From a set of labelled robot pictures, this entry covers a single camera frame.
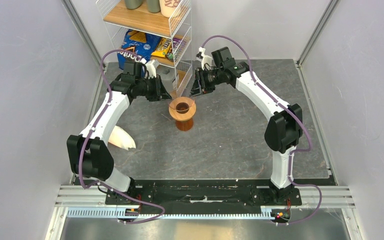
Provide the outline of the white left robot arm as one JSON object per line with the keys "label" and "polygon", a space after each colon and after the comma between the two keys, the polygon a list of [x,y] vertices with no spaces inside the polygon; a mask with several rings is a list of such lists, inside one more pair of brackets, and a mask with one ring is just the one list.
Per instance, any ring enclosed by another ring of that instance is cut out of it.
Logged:
{"label": "white left robot arm", "polygon": [[172,98],[157,74],[159,64],[155,59],[126,61],[123,72],[108,85],[104,102],[91,122],[79,135],[70,135],[66,141],[71,171],[80,178],[100,181],[118,190],[117,197],[127,205],[136,200],[137,191],[131,187],[133,179],[115,168],[108,143],[112,136],[120,133],[115,143],[126,150],[135,148],[133,138],[117,127],[134,99],[143,96],[149,102],[157,102]]}

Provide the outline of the wooden ring dripper stand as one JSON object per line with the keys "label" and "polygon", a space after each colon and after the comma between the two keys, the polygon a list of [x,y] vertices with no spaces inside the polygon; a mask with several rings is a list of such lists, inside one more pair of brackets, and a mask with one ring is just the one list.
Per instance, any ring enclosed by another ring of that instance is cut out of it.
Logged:
{"label": "wooden ring dripper stand", "polygon": [[172,100],[168,105],[170,116],[179,122],[189,121],[194,117],[197,111],[196,101],[191,97],[178,97]]}

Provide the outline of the amber glass carafe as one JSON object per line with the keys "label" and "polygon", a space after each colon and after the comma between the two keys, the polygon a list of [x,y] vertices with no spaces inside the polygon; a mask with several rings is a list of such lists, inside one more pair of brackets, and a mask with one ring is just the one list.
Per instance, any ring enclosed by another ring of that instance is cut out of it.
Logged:
{"label": "amber glass carafe", "polygon": [[192,118],[186,121],[176,120],[175,126],[178,130],[187,132],[194,126],[194,120]]}

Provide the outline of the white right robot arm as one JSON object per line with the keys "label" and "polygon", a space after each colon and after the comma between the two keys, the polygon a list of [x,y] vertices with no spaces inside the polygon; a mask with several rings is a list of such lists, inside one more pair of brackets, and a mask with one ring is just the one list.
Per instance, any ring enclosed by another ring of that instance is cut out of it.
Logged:
{"label": "white right robot arm", "polygon": [[194,71],[194,83],[190,96],[212,93],[217,85],[228,84],[243,93],[267,119],[264,139],[272,150],[271,183],[275,186],[268,191],[269,200],[280,205],[289,198],[286,189],[292,184],[292,162],[288,159],[296,149],[303,130],[302,108],[290,105],[275,95],[255,75],[250,63],[237,62],[228,47],[215,50],[211,55],[200,47],[196,55],[200,66]]}

